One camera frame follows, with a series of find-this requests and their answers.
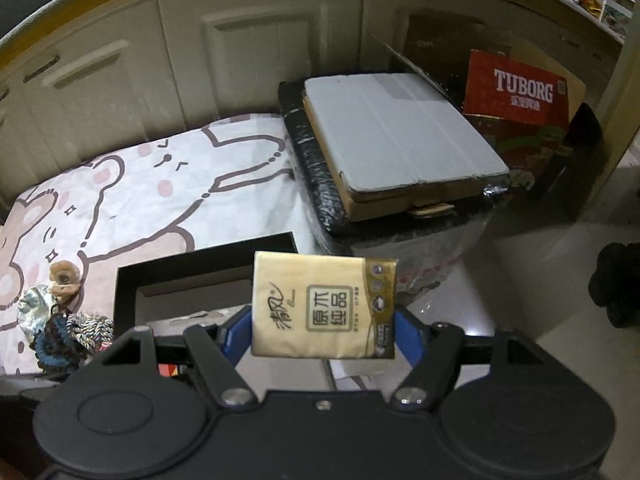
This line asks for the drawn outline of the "yellow tissue pack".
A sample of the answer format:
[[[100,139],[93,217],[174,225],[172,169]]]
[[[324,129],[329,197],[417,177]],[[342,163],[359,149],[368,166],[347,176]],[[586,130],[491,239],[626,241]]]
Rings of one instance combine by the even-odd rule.
[[[394,259],[256,252],[254,356],[383,359],[395,356]]]

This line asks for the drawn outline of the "blue brown crochet scrunchie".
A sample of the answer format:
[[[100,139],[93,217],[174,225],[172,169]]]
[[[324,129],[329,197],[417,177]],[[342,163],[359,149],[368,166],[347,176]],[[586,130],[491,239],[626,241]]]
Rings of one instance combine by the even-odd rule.
[[[84,360],[84,350],[70,336],[64,313],[55,313],[47,320],[30,348],[35,352],[38,367],[47,374],[73,372]]]

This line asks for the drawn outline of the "beige flower hair clip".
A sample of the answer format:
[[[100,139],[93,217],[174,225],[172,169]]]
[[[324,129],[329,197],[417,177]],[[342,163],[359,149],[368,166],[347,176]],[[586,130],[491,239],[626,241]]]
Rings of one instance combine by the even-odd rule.
[[[51,294],[62,306],[68,304],[78,294],[81,273],[72,262],[62,260],[50,265],[49,280],[52,282]]]

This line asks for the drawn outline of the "blue floral satin pouch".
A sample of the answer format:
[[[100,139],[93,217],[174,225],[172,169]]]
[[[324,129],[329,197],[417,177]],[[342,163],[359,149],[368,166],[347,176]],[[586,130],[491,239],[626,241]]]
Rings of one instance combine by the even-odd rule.
[[[16,305],[18,326],[28,338],[34,338],[44,329],[58,303],[50,285],[36,285],[26,289]]]

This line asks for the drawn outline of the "black open storage box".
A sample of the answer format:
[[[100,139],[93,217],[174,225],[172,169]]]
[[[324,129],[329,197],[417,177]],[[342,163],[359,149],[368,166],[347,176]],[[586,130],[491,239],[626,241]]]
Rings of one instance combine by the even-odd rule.
[[[254,253],[296,252],[294,234],[240,240],[118,270],[114,299],[114,335],[138,325],[159,336],[180,335],[195,324],[222,325],[252,301]],[[331,390],[329,363],[312,359],[258,358],[247,349],[238,371],[262,396],[271,389]]]

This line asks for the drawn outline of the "red patterned small pack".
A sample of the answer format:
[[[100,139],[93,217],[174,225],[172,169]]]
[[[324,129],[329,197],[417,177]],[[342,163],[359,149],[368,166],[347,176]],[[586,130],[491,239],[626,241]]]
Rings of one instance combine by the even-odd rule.
[[[160,364],[158,371],[163,377],[174,377],[179,375],[179,367],[175,364]]]

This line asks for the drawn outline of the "plastic wrapped white box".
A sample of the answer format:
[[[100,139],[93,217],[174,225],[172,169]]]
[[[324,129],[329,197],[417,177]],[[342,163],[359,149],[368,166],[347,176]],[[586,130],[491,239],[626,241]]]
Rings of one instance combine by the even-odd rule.
[[[397,301],[406,306],[448,278],[454,264],[480,240],[495,206],[480,200],[434,217],[393,214],[343,221],[334,230],[322,224],[316,207],[306,209],[314,238],[327,254],[395,260]]]

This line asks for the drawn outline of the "flat brown cardboard box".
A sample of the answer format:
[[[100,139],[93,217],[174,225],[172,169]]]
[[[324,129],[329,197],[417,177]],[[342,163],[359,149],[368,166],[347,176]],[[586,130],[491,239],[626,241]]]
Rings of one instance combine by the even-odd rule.
[[[391,99],[377,112],[363,98],[340,107],[304,92],[314,135],[349,219],[368,220],[502,192],[508,168],[447,104]]]

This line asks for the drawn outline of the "cartoon bear bed sheet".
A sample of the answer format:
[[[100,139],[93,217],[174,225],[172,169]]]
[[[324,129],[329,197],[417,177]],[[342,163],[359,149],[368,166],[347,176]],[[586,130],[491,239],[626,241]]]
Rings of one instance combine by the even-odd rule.
[[[38,365],[17,301],[60,261],[78,269],[72,308],[109,316],[116,276],[130,264],[292,233],[318,246],[276,114],[224,118],[99,156],[24,192],[1,229],[1,369]]]

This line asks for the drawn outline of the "black wrapped bundle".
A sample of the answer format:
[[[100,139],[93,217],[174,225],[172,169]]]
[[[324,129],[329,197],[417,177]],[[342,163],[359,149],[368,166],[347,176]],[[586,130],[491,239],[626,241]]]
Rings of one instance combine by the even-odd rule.
[[[278,103],[296,179],[321,232],[334,238],[345,237],[349,220],[307,116],[303,90],[301,80],[281,82],[278,87]]]

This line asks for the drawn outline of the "grey foam board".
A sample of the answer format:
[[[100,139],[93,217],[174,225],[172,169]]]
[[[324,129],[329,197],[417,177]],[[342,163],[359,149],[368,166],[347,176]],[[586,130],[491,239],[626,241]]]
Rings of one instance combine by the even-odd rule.
[[[352,196],[456,200],[509,177],[480,133],[416,74],[311,78],[305,93],[326,159]]]

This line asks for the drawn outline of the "red Tuborg carton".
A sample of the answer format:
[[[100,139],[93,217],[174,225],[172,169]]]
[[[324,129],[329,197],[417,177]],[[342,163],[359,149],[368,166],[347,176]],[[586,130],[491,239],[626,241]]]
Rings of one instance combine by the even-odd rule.
[[[565,129],[586,96],[577,76],[473,50],[463,113]]]

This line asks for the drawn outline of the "cream wardrobe cabinet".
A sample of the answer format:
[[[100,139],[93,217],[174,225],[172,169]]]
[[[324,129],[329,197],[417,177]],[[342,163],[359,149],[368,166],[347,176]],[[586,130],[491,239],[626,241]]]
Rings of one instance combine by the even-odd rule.
[[[1,207],[73,166],[233,113],[283,81],[380,72],[447,32],[521,40],[597,103],[623,50],[567,0],[1,0]]]

